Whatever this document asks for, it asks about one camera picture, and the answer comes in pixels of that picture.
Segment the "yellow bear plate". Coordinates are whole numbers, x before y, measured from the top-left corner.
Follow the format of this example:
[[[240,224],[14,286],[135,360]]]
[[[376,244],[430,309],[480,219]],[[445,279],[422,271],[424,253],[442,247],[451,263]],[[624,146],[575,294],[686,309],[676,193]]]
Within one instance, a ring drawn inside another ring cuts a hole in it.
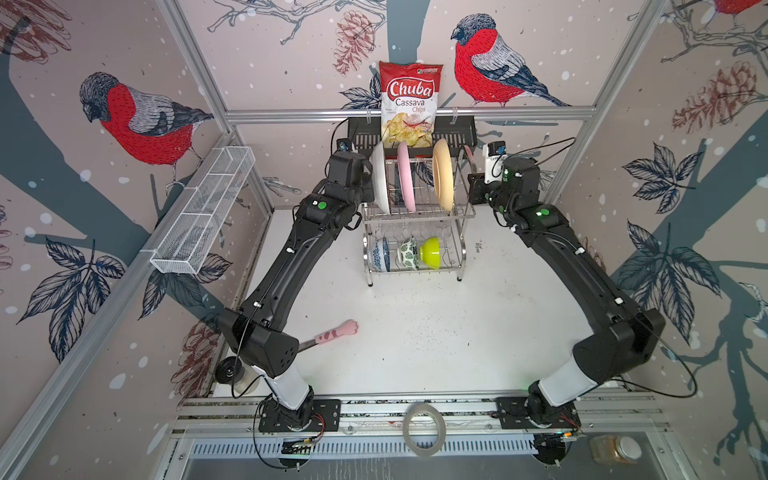
[[[450,212],[454,205],[454,181],[451,154],[445,139],[439,139],[433,147],[433,184],[439,206]]]

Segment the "steel two-tier dish rack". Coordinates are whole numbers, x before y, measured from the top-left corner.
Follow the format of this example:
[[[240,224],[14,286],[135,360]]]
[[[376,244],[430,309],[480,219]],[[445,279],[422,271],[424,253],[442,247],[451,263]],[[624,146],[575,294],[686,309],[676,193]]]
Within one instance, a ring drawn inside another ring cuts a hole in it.
[[[467,178],[476,171],[472,149],[462,145],[451,158],[449,209],[440,204],[441,188],[433,174],[442,170],[431,157],[413,154],[399,161],[377,145],[370,160],[374,201],[362,207],[367,285],[388,274],[453,272],[461,280],[468,255],[465,232],[476,215]]]

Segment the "pink plate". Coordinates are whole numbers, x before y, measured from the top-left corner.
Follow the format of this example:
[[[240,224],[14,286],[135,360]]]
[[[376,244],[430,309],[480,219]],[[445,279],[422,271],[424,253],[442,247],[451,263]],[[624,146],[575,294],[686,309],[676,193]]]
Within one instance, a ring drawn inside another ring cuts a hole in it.
[[[410,167],[410,155],[406,142],[401,142],[397,149],[397,166],[403,203],[409,213],[416,212],[413,179]]]

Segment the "white patterned plate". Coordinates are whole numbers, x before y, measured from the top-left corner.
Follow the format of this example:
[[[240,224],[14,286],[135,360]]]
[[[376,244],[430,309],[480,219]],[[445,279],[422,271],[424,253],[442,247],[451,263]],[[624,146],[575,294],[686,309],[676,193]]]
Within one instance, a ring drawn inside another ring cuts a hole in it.
[[[385,155],[382,142],[378,142],[374,146],[370,156],[370,162],[372,164],[374,202],[384,215],[389,215],[390,208],[386,182]]]

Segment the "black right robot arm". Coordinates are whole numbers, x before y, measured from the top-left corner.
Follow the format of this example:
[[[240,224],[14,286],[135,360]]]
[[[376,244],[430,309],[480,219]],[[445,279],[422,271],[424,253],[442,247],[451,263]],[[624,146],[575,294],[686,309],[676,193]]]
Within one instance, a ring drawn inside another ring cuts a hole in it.
[[[469,175],[470,202],[488,204],[497,223],[514,231],[551,267],[592,329],[573,346],[565,364],[528,388],[529,419],[548,427],[577,397],[649,361],[665,319],[623,293],[586,252],[560,210],[540,202],[540,169],[534,160],[506,157],[500,170],[491,181]]]

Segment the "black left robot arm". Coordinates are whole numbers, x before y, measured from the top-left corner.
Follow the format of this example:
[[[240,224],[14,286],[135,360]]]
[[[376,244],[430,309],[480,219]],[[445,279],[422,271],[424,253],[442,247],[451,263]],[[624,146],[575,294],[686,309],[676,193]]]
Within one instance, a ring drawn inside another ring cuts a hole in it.
[[[360,205],[373,200],[372,172],[371,162],[359,153],[332,153],[326,176],[299,203],[265,277],[237,309],[225,310],[218,320],[235,357],[262,376],[278,405],[301,425],[311,414],[314,392],[293,366],[299,341],[284,328],[312,269],[342,230],[358,226]]]

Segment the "green leaf pattern cup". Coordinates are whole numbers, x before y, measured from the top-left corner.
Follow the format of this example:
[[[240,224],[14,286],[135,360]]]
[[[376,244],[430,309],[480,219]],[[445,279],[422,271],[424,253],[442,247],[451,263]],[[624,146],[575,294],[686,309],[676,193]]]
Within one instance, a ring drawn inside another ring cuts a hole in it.
[[[418,263],[418,250],[417,241],[411,237],[401,242],[397,248],[397,258],[399,265],[408,271],[418,271],[420,269]]]

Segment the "blue floral white bowl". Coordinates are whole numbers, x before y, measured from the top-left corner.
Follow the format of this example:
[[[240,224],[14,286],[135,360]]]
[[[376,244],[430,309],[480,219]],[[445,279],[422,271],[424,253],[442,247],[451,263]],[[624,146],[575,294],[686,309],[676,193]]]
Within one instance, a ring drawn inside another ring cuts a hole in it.
[[[374,242],[371,253],[371,266],[376,272],[387,273],[391,271],[389,243],[385,237]]]

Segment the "Chuba cassava chips bag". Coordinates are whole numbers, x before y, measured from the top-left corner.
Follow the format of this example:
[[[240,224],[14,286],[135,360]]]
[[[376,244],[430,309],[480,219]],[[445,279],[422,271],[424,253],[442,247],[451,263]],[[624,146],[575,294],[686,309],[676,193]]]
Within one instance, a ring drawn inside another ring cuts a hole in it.
[[[442,66],[381,62],[379,73],[383,147],[431,147]]]

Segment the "pink cat paw knife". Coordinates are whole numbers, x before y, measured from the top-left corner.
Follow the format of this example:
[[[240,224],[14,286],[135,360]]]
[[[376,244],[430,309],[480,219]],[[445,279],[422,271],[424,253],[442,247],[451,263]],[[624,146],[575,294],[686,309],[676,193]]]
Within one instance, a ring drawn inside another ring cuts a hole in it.
[[[326,344],[344,336],[355,335],[357,332],[358,323],[355,320],[349,319],[333,329],[322,332],[310,340],[301,342],[298,351],[303,352],[314,346]]]

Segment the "grey tape roll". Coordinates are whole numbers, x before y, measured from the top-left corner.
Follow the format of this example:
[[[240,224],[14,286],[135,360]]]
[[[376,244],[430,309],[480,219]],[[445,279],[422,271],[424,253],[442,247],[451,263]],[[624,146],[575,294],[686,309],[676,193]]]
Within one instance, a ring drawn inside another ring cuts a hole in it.
[[[410,406],[402,421],[404,445],[417,457],[429,458],[442,450],[447,440],[443,415],[429,403]]]

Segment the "glass jar white lid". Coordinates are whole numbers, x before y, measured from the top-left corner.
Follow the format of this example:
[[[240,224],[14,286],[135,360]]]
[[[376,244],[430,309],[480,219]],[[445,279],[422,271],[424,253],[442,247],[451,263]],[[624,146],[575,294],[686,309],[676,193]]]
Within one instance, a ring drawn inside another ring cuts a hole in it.
[[[589,440],[594,462],[612,466],[635,464],[643,455],[640,444],[629,436],[600,435]]]

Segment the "black lid shaker bottle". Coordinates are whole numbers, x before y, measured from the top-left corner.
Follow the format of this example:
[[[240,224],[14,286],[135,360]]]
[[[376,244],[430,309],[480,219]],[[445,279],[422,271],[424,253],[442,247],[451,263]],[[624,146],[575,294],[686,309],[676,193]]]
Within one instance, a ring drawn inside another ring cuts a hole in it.
[[[215,381],[224,386],[232,398],[240,398],[256,390],[261,376],[236,356],[221,360],[215,369]]]

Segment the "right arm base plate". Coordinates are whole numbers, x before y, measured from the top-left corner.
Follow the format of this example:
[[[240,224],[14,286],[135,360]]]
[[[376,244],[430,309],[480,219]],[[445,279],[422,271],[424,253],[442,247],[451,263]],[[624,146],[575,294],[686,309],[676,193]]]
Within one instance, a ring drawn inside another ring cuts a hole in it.
[[[497,397],[495,404],[494,417],[505,430],[581,428],[573,402],[553,407],[537,397],[533,400],[524,397]]]

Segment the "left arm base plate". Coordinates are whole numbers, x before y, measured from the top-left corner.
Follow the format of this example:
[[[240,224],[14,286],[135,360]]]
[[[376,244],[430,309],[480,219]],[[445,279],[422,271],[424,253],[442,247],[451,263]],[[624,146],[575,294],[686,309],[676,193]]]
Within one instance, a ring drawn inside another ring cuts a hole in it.
[[[298,410],[290,410],[275,398],[265,399],[257,414],[260,433],[336,432],[341,417],[339,399],[313,399]]]

